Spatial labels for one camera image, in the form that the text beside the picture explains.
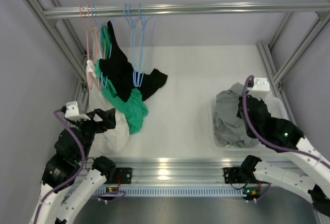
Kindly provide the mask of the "black garment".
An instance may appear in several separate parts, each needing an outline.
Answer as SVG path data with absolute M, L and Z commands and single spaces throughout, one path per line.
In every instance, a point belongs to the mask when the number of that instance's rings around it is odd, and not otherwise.
M 153 69 L 150 74 L 143 76 L 141 86 L 135 87 L 133 84 L 133 66 L 118 46 L 111 21 L 107 22 L 107 29 L 111 42 L 111 53 L 109 59 L 101 59 L 98 63 L 102 74 L 111 81 L 117 96 L 122 101 L 127 102 L 131 91 L 135 88 L 140 91 L 142 100 L 146 101 L 166 84 L 168 76 Z

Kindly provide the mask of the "gray tank top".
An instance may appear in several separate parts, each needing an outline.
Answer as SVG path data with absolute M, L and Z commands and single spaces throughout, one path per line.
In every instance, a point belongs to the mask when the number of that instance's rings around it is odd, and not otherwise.
M 239 99 L 242 97 L 243 85 L 233 84 L 229 89 L 221 91 L 216 96 L 214 120 L 217 129 L 245 130 L 244 122 L 237 117 Z
M 214 129 L 219 143 L 225 147 L 252 148 L 259 144 L 257 139 L 246 134 L 242 120 L 234 124 L 224 123 L 222 120 L 215 121 Z

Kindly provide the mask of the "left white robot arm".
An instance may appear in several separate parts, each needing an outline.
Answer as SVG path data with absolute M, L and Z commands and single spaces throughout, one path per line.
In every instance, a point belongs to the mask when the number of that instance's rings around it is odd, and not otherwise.
M 116 178 L 116 163 L 100 156 L 94 160 L 76 191 L 65 199 L 84 168 L 95 136 L 116 127 L 115 113 L 114 108 L 98 108 L 81 116 L 58 118 L 64 129 L 55 142 L 55 155 L 45 165 L 39 199 L 30 223 L 72 223 L 95 190 Z

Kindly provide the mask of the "blue wire hanger with green garment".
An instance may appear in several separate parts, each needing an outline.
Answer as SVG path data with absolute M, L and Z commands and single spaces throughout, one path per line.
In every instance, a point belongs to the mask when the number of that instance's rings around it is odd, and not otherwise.
M 95 13 L 95 6 L 91 6 L 91 16 L 92 20 L 95 24 L 95 56 L 94 62 L 97 62 L 100 59 L 109 59 L 111 50 L 112 50 L 112 43 L 110 40 L 110 36 L 108 34 L 108 27 L 106 23 L 99 24 L 96 20 L 96 13 Z

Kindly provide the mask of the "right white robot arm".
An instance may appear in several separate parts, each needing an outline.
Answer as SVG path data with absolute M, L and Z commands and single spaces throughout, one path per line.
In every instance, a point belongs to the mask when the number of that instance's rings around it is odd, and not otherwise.
M 329 161 L 312 146 L 291 121 L 269 113 L 263 100 L 250 95 L 239 99 L 238 114 L 247 134 L 273 150 L 282 162 L 248 155 L 240 165 L 240 175 L 248 182 L 260 181 L 285 189 L 329 216 Z

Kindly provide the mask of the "light blue wire hanger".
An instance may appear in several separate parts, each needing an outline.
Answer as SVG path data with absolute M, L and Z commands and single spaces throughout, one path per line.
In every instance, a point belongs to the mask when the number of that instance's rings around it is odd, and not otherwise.
M 136 46 L 135 46 L 135 31 L 137 19 L 133 19 L 130 15 L 130 3 L 124 4 L 124 17 L 126 18 L 129 28 L 130 28 L 130 55 L 131 55 L 131 65 L 133 68 L 133 85 L 138 87 L 137 83 L 137 71 L 136 71 Z

